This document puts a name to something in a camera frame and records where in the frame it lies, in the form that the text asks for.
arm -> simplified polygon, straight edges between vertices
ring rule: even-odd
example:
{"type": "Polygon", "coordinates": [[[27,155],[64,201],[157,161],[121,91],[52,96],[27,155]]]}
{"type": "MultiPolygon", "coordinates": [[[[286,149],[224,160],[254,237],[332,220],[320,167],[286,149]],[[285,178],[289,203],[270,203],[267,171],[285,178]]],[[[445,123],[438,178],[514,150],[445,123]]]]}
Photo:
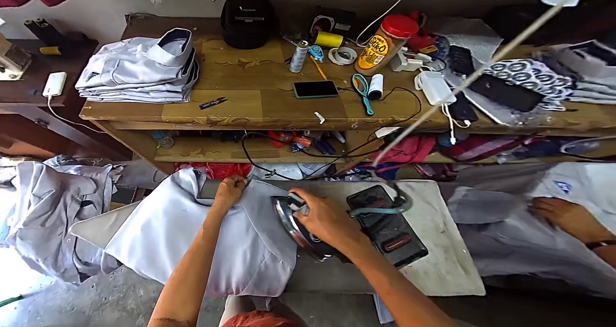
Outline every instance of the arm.
{"type": "MultiPolygon", "coordinates": [[[[538,197],[533,199],[532,210],[584,244],[616,240],[616,236],[582,205],[560,198],[538,197]]],[[[597,247],[593,252],[616,268],[616,245],[597,247]]]]}
{"type": "Polygon", "coordinates": [[[158,297],[148,326],[196,326],[199,308],[210,276],[212,258],[227,211],[239,201],[246,180],[239,175],[226,178],[216,191],[203,226],[158,297]]]}
{"type": "Polygon", "coordinates": [[[400,327],[454,327],[451,318],[421,293],[372,245],[358,224],[328,198],[291,189],[310,207],[310,214],[294,216],[315,236],[335,247],[362,271],[400,327]]]}

green hose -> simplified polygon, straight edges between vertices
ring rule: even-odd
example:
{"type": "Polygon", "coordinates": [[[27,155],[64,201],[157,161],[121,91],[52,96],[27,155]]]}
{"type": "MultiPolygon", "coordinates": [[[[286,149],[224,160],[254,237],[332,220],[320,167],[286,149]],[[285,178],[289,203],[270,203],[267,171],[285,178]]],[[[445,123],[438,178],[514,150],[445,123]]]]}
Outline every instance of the green hose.
{"type": "Polygon", "coordinates": [[[6,306],[7,304],[11,304],[12,302],[16,302],[16,301],[18,301],[18,300],[22,300],[22,299],[24,299],[24,298],[25,298],[25,297],[23,297],[23,296],[20,294],[20,295],[19,295],[19,296],[17,296],[17,297],[13,297],[13,298],[5,299],[5,300],[3,300],[2,302],[0,302],[0,307],[4,307],[4,306],[6,306]]]}

pencil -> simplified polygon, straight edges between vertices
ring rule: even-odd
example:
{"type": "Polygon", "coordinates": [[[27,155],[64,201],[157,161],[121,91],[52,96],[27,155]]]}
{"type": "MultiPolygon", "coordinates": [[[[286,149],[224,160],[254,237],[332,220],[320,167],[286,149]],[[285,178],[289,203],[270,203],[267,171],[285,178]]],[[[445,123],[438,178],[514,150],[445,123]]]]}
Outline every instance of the pencil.
{"type": "Polygon", "coordinates": [[[314,63],[314,66],[317,67],[317,70],[319,71],[319,73],[321,74],[321,77],[323,77],[323,79],[327,80],[327,77],[325,77],[325,73],[323,73],[323,70],[321,70],[321,68],[319,67],[319,64],[317,63],[317,61],[315,60],[314,56],[310,56],[312,59],[312,62],[314,63]]]}

shirt collar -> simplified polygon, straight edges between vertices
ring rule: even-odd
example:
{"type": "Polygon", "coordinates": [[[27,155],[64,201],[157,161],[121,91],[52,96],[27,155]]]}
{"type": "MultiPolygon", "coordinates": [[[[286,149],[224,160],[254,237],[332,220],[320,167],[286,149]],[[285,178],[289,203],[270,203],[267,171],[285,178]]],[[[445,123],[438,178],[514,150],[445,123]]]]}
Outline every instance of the shirt collar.
{"type": "Polygon", "coordinates": [[[175,28],[167,31],[154,46],[150,47],[145,56],[165,66],[181,67],[186,64],[192,48],[192,32],[188,29],[175,28]],[[177,39],[186,40],[180,54],[173,55],[163,49],[165,44],[177,39]]]}

jar with red lid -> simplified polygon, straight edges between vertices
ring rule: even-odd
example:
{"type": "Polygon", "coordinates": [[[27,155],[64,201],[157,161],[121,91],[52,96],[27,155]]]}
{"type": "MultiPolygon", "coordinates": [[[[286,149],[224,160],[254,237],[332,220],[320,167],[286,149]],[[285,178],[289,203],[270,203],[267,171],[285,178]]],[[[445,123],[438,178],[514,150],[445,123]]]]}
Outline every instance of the jar with red lid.
{"type": "Polygon", "coordinates": [[[417,33],[419,25],[411,17],[405,15],[389,15],[385,17],[379,30],[370,38],[362,54],[355,61],[355,70],[364,76],[373,76],[389,60],[412,35],[417,33]]]}

